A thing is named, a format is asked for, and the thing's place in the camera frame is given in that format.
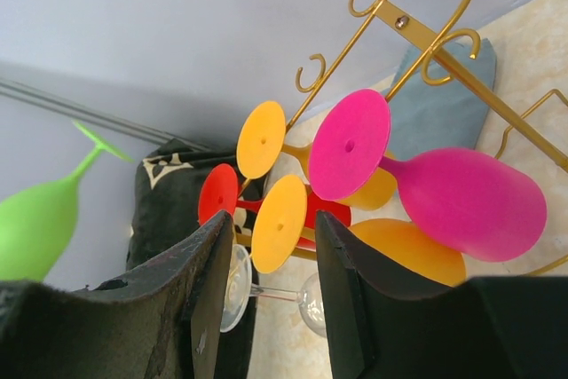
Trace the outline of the yellow plastic wine glass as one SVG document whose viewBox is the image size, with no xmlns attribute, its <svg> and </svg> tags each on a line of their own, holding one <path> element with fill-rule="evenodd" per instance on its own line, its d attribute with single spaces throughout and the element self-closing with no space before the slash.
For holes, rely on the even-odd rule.
<svg viewBox="0 0 568 379">
<path fill-rule="evenodd" d="M 303 232 L 315 229 L 320 211 L 335 215 L 360 241 L 411 272 L 449 287 L 466 279 L 461 252 L 400 219 L 373 218 L 352 224 L 349 207 L 320 199 L 296 175 L 280 178 L 259 207 L 251 240 L 254 266 L 261 273 L 277 271 L 292 256 Z"/>
</svg>

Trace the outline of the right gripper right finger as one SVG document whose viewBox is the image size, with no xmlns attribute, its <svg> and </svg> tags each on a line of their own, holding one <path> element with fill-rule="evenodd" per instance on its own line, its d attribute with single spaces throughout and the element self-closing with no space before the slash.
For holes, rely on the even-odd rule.
<svg viewBox="0 0 568 379">
<path fill-rule="evenodd" d="M 317 215 L 317 261 L 335 378 L 564 378 L 567 279 L 481 276 L 455 287 Z"/>
</svg>

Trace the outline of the clear glass wine glass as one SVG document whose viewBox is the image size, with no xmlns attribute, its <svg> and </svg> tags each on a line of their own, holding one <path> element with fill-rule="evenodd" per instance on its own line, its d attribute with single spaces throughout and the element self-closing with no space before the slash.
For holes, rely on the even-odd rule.
<svg viewBox="0 0 568 379">
<path fill-rule="evenodd" d="M 221 333 L 228 333 L 239 324 L 250 298 L 264 297 L 297 304 L 304 324 L 316 335 L 327 337 L 320 277 L 317 273 L 311 275 L 300 290 L 291 291 L 259 286 L 253 282 L 252 272 L 247 249 L 240 244 L 233 245 L 221 318 Z"/>
</svg>

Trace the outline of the pink plastic wine glass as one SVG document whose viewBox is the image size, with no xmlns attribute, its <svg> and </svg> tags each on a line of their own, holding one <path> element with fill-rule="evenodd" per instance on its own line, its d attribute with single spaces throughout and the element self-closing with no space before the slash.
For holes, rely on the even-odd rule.
<svg viewBox="0 0 568 379">
<path fill-rule="evenodd" d="M 378 170 L 389 172 L 410 219 L 434 241 L 486 262 L 530 250 L 548 207 L 538 184 L 489 154 L 444 147 L 394 160 L 385 152 L 391 111 L 377 91 L 354 91 L 327 114 L 312 143 L 309 180 L 322 199 L 354 195 Z"/>
</svg>

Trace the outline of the orange plastic wine glass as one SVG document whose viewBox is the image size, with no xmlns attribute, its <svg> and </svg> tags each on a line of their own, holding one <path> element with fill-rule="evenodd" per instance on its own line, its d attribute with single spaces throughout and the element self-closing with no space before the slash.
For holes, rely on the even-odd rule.
<svg viewBox="0 0 568 379">
<path fill-rule="evenodd" d="M 273 100 L 259 104 L 243 124 L 238 138 L 236 159 L 242 175 L 247 179 L 263 177 L 284 153 L 298 160 L 308 178 L 312 146 L 287 145 L 286 134 L 282 106 Z M 377 170 L 356 193 L 339 202 L 354 209 L 376 210 L 390 201 L 396 190 L 396 179 L 384 170 Z"/>
</svg>

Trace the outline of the red plastic wine glass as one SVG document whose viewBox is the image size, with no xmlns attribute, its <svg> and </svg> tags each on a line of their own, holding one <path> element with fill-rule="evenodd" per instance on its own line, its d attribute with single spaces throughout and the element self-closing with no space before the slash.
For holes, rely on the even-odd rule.
<svg viewBox="0 0 568 379">
<path fill-rule="evenodd" d="M 313 231 L 316 214 L 319 210 L 332 213 L 343 225 L 351 225 L 351 209 L 334 201 L 324 201 L 315 194 L 309 185 L 305 185 L 307 192 L 307 213 L 304 228 Z M 201 188 L 198 204 L 198 221 L 204 225 L 219 210 L 226 210 L 234 214 L 237 208 L 257 213 L 264 199 L 245 201 L 239 199 L 241 187 L 236 171 L 228 163 L 217 165 L 205 179 Z"/>
</svg>

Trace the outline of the green plastic wine glass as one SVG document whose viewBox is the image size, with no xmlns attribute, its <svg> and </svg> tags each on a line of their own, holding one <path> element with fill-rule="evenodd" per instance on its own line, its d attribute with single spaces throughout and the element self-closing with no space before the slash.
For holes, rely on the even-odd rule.
<svg viewBox="0 0 568 379">
<path fill-rule="evenodd" d="M 84 159 L 63 178 L 48 181 L 1 201 L 1 279 L 42 281 L 72 240 L 79 217 L 79 186 L 104 153 L 129 162 L 121 149 L 75 121 L 93 143 Z"/>
</svg>

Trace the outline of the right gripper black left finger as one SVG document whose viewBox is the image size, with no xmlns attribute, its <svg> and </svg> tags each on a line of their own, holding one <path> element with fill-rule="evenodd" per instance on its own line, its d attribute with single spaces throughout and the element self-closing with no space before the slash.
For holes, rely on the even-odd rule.
<svg viewBox="0 0 568 379">
<path fill-rule="evenodd" d="M 92 290 L 3 282 L 2 377 L 213 377 L 232 243 L 220 212 Z"/>
</svg>

